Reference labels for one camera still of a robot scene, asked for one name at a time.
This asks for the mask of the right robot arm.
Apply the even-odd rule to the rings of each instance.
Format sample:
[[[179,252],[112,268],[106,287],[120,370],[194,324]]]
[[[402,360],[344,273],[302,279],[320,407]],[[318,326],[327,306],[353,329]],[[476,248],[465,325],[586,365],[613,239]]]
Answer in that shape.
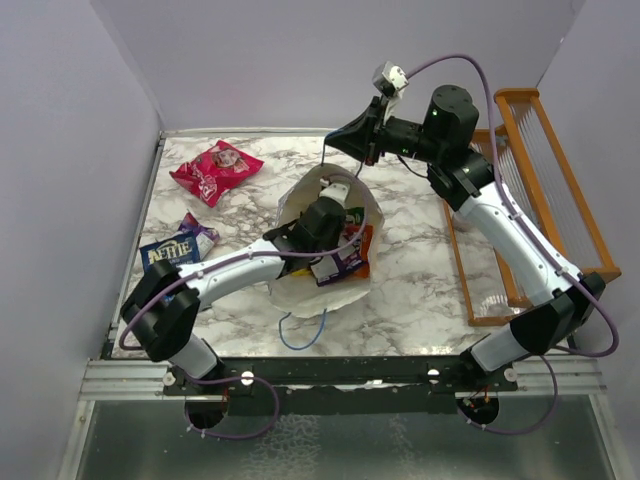
[[[493,165],[472,149],[479,112],[465,89],[438,87],[422,123],[388,116],[388,104],[373,97],[360,116],[327,135],[327,145],[367,165],[386,153],[427,163],[433,191],[485,236],[531,303],[462,354],[461,383],[481,391],[496,370],[545,354],[582,326],[606,283],[557,251],[496,179]]]

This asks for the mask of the blue kettle chips bag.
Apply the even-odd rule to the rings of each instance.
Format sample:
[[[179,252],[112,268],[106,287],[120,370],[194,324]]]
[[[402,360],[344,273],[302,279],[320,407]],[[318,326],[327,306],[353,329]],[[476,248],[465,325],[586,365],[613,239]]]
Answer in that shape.
[[[145,245],[139,251],[144,272],[161,260],[167,260],[171,265],[195,264],[200,261],[196,237],[191,232]]]

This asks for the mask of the orange Savoria snack packet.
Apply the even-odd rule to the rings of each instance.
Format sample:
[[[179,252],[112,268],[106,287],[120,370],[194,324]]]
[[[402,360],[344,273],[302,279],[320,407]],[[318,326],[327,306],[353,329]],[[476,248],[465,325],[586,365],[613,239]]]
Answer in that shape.
[[[350,240],[358,231],[360,226],[355,224],[350,224],[346,226],[346,234],[347,239]],[[360,258],[368,263],[369,262],[369,248],[373,239],[374,227],[367,223],[365,225],[364,231],[360,235],[360,237],[354,243],[354,248],[357,250]]]

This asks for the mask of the checkered paper bag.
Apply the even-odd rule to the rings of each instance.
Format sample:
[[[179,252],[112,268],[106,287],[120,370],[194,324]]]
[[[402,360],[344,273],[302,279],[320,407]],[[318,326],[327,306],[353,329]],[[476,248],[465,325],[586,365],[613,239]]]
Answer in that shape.
[[[350,185],[346,204],[320,198],[321,190],[334,182]],[[365,219],[359,231],[350,239],[346,234],[346,210],[363,207]],[[310,266],[323,256],[331,256],[356,242],[369,223],[374,227],[369,248],[370,274],[368,278],[350,277],[334,284],[318,287]],[[360,179],[358,170],[352,172],[321,159],[308,170],[278,201],[276,231],[289,241],[291,248],[309,252],[310,258],[287,259],[289,272],[269,284],[272,304],[291,316],[308,319],[319,315],[317,333],[304,344],[292,344],[285,338],[284,321],[278,321],[278,333],[283,345],[293,351],[303,351],[316,343],[325,329],[327,315],[366,296],[371,290],[376,270],[377,247],[384,226],[384,215],[369,188]]]

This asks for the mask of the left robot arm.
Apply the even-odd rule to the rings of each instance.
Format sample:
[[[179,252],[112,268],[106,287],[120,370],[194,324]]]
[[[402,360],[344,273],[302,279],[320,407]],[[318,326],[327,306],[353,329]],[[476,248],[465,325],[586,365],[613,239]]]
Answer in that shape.
[[[195,392],[214,392],[224,368],[214,349],[193,333],[198,313],[231,293],[288,276],[335,253],[345,220],[343,200],[320,196],[298,219],[233,254],[182,266],[159,261],[121,307],[126,323],[121,338],[133,335],[150,360],[181,369]]]

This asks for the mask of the green Savoria snack packet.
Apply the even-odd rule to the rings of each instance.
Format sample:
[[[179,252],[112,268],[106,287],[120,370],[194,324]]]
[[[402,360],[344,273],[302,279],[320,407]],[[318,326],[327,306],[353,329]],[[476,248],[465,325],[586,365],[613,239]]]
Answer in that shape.
[[[346,210],[345,224],[347,226],[360,226],[365,219],[363,207],[353,207]]]

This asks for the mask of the purple candy bag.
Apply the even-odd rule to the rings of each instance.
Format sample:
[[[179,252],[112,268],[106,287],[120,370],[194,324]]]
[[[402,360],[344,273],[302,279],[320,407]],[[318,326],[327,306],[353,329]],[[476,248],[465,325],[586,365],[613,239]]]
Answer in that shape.
[[[177,231],[194,235],[201,260],[204,260],[220,241],[218,231],[202,225],[191,212],[185,214]]]
[[[310,266],[310,271],[316,285],[324,287],[350,277],[368,278],[370,266],[367,257],[362,253],[361,240],[357,240],[338,253],[323,256]]]

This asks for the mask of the red snack bag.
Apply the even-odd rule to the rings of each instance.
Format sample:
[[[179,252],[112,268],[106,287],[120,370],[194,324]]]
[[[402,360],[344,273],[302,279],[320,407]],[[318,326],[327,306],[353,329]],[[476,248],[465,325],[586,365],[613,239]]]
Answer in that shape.
[[[264,162],[219,140],[214,146],[170,172],[171,178],[208,207],[257,174]]]

